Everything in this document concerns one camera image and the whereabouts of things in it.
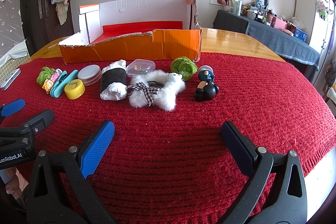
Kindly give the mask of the white wardrobe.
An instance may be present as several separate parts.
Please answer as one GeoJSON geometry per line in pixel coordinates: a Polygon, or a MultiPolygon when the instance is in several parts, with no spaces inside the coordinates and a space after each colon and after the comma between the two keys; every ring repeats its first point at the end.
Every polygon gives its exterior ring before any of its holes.
{"type": "Polygon", "coordinates": [[[333,25],[332,0],[296,0],[294,16],[299,18],[307,34],[306,43],[318,53],[327,48],[333,25]]]}

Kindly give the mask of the dark wooden door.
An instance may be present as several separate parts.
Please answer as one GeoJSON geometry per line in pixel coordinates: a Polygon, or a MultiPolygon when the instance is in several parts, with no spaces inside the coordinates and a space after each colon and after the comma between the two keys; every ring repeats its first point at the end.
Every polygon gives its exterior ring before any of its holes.
{"type": "Polygon", "coordinates": [[[74,34],[71,9],[61,24],[51,0],[20,0],[22,28],[26,47],[32,56],[49,42],[74,34]]]}

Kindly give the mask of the white round container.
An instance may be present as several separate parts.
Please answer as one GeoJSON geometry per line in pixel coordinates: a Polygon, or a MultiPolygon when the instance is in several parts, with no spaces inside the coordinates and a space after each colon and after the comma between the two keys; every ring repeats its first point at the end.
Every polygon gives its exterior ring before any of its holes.
{"type": "Polygon", "coordinates": [[[81,69],[77,78],[80,79],[85,86],[92,85],[101,79],[102,73],[98,65],[88,65],[81,69]]]}

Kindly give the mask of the white fluffy star plush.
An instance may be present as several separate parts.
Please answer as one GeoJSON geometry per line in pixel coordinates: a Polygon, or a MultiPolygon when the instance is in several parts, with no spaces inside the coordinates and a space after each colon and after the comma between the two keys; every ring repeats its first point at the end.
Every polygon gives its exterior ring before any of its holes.
{"type": "Polygon", "coordinates": [[[133,76],[127,92],[129,103],[134,108],[157,106],[165,111],[173,111],[176,97],[184,89],[185,82],[181,74],[154,70],[133,76]]]}

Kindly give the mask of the red knitted table mat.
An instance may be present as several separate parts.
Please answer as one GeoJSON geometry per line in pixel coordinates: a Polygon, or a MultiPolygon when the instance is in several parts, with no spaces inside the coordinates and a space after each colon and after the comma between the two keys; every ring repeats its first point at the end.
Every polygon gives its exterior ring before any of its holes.
{"type": "Polygon", "coordinates": [[[177,95],[175,109],[139,109],[128,100],[103,101],[93,84],[76,100],[52,98],[36,79],[42,67],[68,72],[84,64],[37,59],[1,92],[1,103],[22,98],[25,107],[3,121],[15,127],[51,109],[52,124],[35,148],[49,153],[79,145],[103,120],[115,134],[95,173],[92,188],[120,223],[215,223],[236,199],[246,177],[221,139],[232,121],[257,146],[272,153],[298,153],[304,174],[335,146],[335,118],[311,83],[291,64],[220,53],[202,53],[199,65],[214,70],[219,93],[197,102],[197,76],[177,95]]]}

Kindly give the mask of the white phone device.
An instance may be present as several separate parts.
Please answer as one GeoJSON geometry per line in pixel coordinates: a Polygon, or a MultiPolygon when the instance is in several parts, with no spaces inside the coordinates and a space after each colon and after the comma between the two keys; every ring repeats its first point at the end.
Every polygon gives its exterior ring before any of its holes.
{"type": "Polygon", "coordinates": [[[21,73],[20,68],[17,68],[14,71],[12,71],[1,84],[1,90],[6,90],[14,82],[14,80],[20,75],[20,73],[21,73]]]}

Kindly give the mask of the green scrunchie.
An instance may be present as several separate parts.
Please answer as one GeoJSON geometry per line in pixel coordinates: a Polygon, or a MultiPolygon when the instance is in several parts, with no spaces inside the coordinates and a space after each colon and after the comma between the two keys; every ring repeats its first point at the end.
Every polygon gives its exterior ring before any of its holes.
{"type": "Polygon", "coordinates": [[[42,67],[42,70],[37,77],[37,83],[42,86],[45,80],[50,79],[54,72],[55,70],[53,68],[42,67]]]}
{"type": "Polygon", "coordinates": [[[184,81],[188,81],[198,70],[195,63],[188,57],[178,57],[170,65],[173,73],[182,75],[184,81]]]}

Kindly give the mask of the yellow round cap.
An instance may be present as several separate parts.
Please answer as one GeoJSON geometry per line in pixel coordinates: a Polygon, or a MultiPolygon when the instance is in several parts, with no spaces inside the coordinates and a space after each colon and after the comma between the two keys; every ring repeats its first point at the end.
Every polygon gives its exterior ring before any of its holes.
{"type": "Polygon", "coordinates": [[[74,79],[66,84],[64,92],[69,100],[75,100],[84,94],[85,86],[82,80],[74,79]]]}

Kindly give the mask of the clear small plastic box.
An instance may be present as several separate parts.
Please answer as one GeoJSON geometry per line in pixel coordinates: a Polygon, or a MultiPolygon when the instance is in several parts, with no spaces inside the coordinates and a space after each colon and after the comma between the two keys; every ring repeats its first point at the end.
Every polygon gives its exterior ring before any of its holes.
{"type": "Polygon", "coordinates": [[[151,60],[136,59],[126,67],[126,75],[133,77],[135,75],[145,75],[155,70],[155,62],[151,60]]]}

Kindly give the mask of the side table blue cloth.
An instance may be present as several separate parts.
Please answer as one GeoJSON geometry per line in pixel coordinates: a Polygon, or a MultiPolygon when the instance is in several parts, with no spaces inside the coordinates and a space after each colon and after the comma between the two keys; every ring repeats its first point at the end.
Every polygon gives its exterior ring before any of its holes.
{"type": "Polygon", "coordinates": [[[213,28],[246,34],[277,53],[281,57],[307,65],[307,77],[318,71],[319,53],[298,38],[255,20],[218,10],[213,28]]]}

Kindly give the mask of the blue black figurine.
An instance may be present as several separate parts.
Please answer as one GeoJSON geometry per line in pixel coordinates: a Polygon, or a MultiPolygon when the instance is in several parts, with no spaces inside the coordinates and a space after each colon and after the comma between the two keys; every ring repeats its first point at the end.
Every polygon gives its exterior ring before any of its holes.
{"type": "Polygon", "coordinates": [[[203,65],[197,73],[200,82],[194,92],[195,100],[202,102],[214,99],[219,92],[219,87],[214,82],[215,75],[212,67],[203,65]]]}

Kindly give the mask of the black white cloth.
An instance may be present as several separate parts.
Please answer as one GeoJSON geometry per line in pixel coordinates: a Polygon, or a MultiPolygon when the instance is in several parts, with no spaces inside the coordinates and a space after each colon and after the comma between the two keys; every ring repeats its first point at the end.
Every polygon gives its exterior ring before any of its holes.
{"type": "Polygon", "coordinates": [[[115,61],[102,69],[100,98],[104,101],[120,101],[126,95],[126,61],[115,61]]]}

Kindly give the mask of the teal plastic clip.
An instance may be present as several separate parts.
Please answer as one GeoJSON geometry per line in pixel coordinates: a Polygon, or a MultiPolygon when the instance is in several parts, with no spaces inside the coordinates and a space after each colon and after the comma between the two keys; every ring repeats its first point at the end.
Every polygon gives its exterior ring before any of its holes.
{"type": "Polygon", "coordinates": [[[50,90],[50,96],[52,98],[59,98],[64,92],[65,86],[71,82],[72,80],[77,78],[78,70],[75,69],[71,73],[68,73],[67,71],[63,71],[61,75],[58,77],[54,85],[52,86],[50,90]]]}

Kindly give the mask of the pink yellow doll figure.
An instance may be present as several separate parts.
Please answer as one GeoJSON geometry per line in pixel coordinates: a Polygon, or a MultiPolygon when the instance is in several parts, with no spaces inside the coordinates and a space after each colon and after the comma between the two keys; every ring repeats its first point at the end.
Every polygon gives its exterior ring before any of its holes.
{"type": "Polygon", "coordinates": [[[60,77],[60,75],[62,74],[62,70],[61,69],[54,69],[51,71],[51,75],[47,76],[47,78],[45,79],[44,83],[42,84],[42,89],[49,94],[52,87],[54,86],[54,84],[56,83],[56,80],[60,77]]]}

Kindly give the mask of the orange cardboard box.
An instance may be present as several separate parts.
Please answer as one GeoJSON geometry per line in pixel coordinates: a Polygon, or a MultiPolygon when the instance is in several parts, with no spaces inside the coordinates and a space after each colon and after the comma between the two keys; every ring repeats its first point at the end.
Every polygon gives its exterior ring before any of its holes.
{"type": "Polygon", "coordinates": [[[116,0],[79,7],[79,29],[59,42],[66,64],[201,56],[197,0],[116,0]]]}

